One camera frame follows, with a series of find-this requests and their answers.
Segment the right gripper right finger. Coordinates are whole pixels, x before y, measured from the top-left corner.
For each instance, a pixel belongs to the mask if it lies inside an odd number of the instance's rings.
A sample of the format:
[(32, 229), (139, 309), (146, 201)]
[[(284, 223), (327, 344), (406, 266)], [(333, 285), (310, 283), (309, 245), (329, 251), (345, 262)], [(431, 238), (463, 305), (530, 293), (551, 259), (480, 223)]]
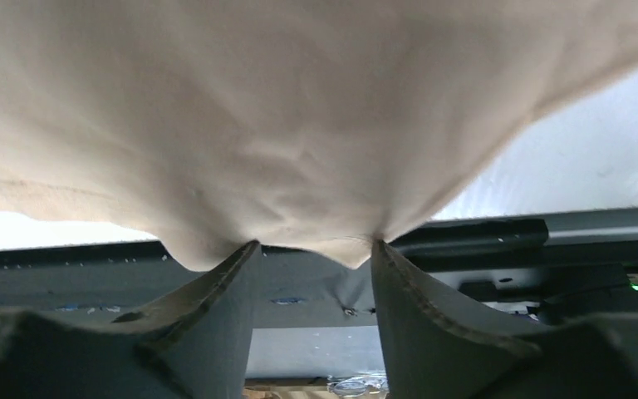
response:
[(638, 398), (638, 313), (549, 327), (463, 295), (381, 240), (371, 274), (394, 398)]

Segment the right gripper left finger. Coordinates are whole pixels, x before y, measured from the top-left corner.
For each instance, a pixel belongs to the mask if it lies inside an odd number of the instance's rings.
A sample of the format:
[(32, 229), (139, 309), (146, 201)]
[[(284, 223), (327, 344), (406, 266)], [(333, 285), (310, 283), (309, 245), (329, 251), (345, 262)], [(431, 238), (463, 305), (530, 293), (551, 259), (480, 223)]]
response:
[(0, 398), (240, 398), (261, 260), (249, 242), (110, 323), (0, 308)]

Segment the beige t shirt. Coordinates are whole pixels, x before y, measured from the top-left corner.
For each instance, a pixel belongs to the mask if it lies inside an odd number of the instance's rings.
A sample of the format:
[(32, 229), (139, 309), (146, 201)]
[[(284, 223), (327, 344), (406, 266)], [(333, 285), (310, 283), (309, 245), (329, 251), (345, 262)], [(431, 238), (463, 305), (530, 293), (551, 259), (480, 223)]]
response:
[(356, 268), (638, 68), (638, 1), (0, 1), (0, 211)]

